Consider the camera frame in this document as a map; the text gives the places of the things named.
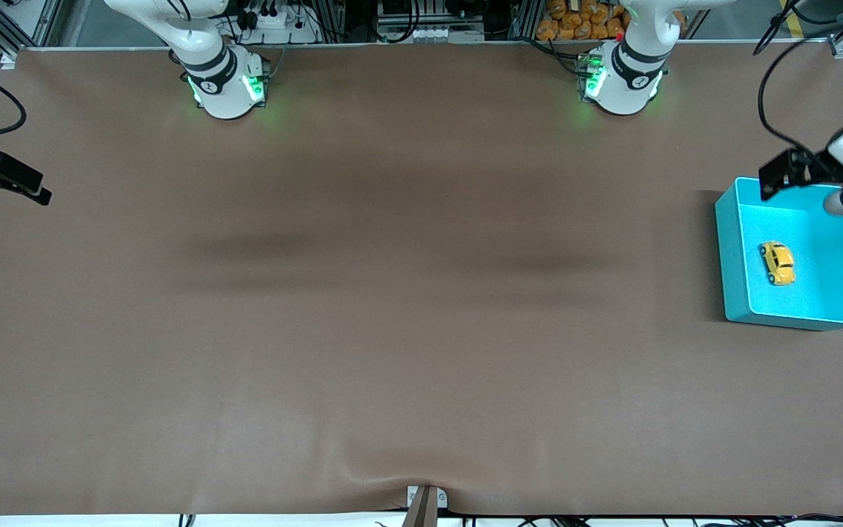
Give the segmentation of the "yellow beetle toy car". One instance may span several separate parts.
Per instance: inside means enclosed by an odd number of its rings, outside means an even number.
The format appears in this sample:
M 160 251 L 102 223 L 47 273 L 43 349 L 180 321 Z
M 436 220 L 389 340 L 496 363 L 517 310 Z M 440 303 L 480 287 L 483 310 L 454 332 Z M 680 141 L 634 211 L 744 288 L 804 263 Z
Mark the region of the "yellow beetle toy car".
M 775 286 L 787 286 L 795 283 L 794 255 L 792 250 L 779 241 L 763 242 L 759 246 L 760 256 L 766 268 L 767 279 Z

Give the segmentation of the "teal plastic storage box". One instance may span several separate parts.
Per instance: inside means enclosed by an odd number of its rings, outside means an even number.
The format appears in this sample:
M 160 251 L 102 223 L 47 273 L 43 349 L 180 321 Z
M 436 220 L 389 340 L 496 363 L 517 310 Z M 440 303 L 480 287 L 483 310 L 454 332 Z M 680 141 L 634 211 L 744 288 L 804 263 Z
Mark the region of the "teal plastic storage box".
M 764 201 L 756 178 L 736 178 L 715 204 L 728 320 L 814 331 L 843 328 L 843 216 L 824 203 L 833 186 L 788 189 Z M 775 285 L 766 242 L 792 250 L 796 279 Z

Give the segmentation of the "pile of orange packets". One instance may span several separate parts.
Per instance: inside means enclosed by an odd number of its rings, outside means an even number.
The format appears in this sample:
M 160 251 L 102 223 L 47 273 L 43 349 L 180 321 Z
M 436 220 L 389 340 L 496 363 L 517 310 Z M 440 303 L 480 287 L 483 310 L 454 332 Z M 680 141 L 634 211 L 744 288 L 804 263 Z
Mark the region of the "pile of orange packets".
M 538 41 L 678 40 L 696 0 L 543 0 L 535 24 L 522 33 Z

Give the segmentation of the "white power strip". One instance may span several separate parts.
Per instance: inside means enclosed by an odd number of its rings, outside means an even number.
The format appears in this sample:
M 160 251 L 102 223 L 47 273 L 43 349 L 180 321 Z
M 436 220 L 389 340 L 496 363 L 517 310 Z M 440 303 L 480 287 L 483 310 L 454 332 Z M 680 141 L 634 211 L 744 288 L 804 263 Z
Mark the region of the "white power strip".
M 324 33 L 311 7 L 294 0 L 236 0 L 230 22 L 236 41 L 244 45 L 307 45 L 324 43 Z

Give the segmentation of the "brown table mat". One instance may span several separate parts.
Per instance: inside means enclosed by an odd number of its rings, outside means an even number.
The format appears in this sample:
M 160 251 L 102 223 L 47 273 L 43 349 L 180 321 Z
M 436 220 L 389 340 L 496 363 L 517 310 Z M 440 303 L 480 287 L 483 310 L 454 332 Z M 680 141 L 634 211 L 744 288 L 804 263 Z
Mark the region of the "brown table mat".
M 724 317 L 782 49 L 679 45 L 629 117 L 528 45 L 291 49 L 235 121 L 164 51 L 24 51 L 0 515 L 843 515 L 843 330 Z

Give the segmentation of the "grey metal equipment rack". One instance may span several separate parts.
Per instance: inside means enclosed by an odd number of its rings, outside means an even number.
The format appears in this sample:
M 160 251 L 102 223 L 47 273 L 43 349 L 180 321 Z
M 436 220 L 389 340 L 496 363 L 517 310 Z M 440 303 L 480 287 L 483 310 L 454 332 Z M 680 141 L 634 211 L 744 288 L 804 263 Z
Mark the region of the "grey metal equipment rack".
M 368 0 L 374 38 L 410 44 L 482 42 L 487 0 Z

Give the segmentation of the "grey metal table clamp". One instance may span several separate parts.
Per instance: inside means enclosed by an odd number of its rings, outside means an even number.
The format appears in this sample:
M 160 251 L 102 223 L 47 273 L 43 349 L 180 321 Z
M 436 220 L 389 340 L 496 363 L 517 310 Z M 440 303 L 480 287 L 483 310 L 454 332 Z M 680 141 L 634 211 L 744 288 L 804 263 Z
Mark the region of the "grey metal table clamp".
M 409 486 L 408 511 L 402 527 L 438 527 L 439 513 L 448 508 L 447 491 L 436 486 Z

